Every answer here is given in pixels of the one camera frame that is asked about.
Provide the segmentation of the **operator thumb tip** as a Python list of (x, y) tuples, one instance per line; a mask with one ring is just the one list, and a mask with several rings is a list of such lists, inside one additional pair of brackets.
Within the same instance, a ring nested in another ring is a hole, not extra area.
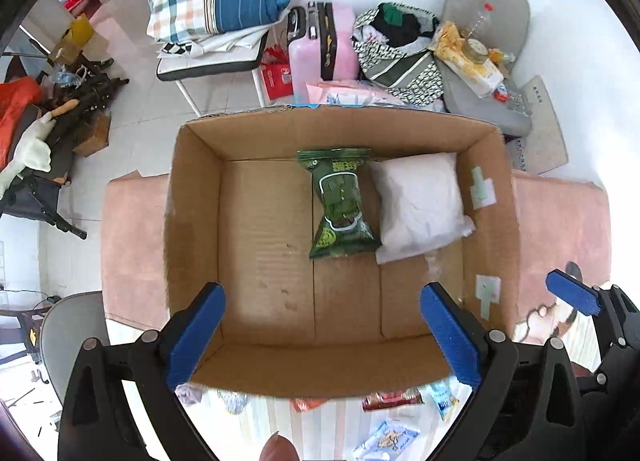
[(260, 461), (299, 461), (295, 446), (278, 432), (272, 434), (262, 447)]

